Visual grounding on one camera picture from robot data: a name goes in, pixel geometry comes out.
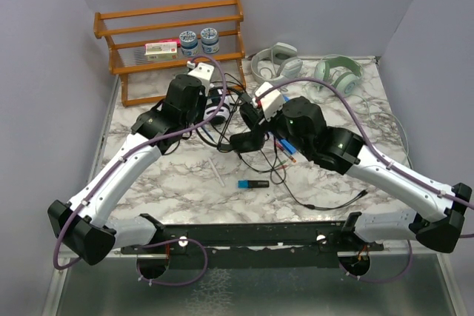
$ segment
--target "green headphones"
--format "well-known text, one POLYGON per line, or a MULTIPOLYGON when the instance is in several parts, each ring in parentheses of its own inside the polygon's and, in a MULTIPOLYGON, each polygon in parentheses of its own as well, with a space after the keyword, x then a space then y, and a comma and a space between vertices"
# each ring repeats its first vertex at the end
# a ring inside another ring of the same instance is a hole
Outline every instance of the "green headphones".
POLYGON ((335 87, 342 95, 348 96, 361 81, 364 75, 362 66, 353 59, 339 55, 329 55, 324 57, 316 65, 314 77, 320 81, 325 81, 335 87), (343 67, 349 72, 342 73, 337 78, 332 78, 330 83, 330 70, 332 68, 343 67))

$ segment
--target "blue jar lid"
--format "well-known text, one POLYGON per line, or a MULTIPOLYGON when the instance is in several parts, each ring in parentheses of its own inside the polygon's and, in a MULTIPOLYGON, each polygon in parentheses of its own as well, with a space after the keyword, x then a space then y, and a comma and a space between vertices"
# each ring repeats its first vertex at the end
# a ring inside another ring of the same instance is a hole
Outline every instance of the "blue jar lid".
POLYGON ((192 47, 198 43, 198 36, 193 31, 183 31, 179 34, 181 46, 192 47))
POLYGON ((219 33, 212 27, 206 27, 201 31, 201 42, 203 44, 215 44, 218 38, 219 33))

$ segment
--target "jar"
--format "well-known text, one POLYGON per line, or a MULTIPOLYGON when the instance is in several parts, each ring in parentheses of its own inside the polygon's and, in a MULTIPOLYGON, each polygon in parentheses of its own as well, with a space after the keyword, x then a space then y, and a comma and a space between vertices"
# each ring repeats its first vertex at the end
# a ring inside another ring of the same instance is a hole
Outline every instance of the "jar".
POLYGON ((212 27, 206 27, 201 31, 201 44, 204 53, 216 53, 219 51, 219 33, 212 27))
POLYGON ((193 31, 183 31, 179 34, 181 51, 186 57, 193 57, 198 54, 198 36, 193 31))

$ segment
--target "white stick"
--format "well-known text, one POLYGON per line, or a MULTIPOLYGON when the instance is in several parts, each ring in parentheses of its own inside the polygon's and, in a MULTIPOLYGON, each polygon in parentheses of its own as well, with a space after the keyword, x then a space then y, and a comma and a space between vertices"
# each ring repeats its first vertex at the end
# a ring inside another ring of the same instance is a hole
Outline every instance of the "white stick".
POLYGON ((208 158, 207 160, 209 161, 210 167, 213 169, 214 175, 216 176, 217 180, 222 185, 222 187, 225 187, 224 181, 222 180, 221 176, 219 175, 219 172, 217 171, 216 166, 213 163, 213 160, 210 159, 210 158, 208 158))

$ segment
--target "marble surface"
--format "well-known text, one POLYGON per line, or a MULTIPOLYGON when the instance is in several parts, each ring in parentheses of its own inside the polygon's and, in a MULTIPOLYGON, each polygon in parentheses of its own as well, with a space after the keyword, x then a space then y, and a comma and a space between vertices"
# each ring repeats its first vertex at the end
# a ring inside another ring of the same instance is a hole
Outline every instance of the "marble surface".
MULTIPOLYGON (((301 76, 312 75, 317 61, 305 61, 301 76)), ((372 60, 363 60, 364 79, 355 94, 366 98, 373 112, 388 111, 390 106, 385 96, 377 67, 372 60)), ((234 63, 224 64, 224 70, 238 77, 234 63)), ((165 94, 171 78, 183 73, 184 68, 160 72, 139 73, 130 76, 129 96, 165 94)), ((250 74, 250 63, 244 62, 247 88, 253 92, 256 83, 250 74)), ((357 132, 338 99, 329 90, 317 92, 311 84, 292 84, 285 93, 290 98, 305 95, 317 98, 326 118, 332 126, 346 127, 357 132)), ((360 113, 372 142, 382 152, 396 159, 404 160, 404 151, 397 126, 388 115, 374 115, 370 122, 367 108, 360 98, 349 98, 351 106, 360 113)), ((125 136, 138 115, 151 105, 124 108, 120 93, 113 112, 110 131, 107 135, 102 165, 110 160, 122 145, 125 136)), ((245 125, 239 114, 234 116, 230 132, 243 132, 245 125)), ((273 146, 269 142, 264 148, 270 160, 273 146)), ((245 155, 247 162, 258 169, 268 169, 260 152, 245 155)), ((302 202, 316 206, 337 206, 353 198, 363 189, 369 194, 355 204, 326 212, 312 211, 299 206, 282 185, 270 183, 268 189, 238 189, 241 179, 269 179, 268 174, 259 174, 245 166, 233 152, 219 153, 206 146, 195 134, 188 141, 182 141, 172 155, 161 157, 131 186, 112 212, 112 218, 132 218, 148 213, 162 223, 257 223, 288 221, 327 221, 344 219, 350 212, 393 212, 406 206, 387 193, 354 178, 320 169, 297 154, 296 164, 287 169, 287 184, 293 194, 302 202), (222 177, 222 187, 207 161, 212 157, 222 177)))

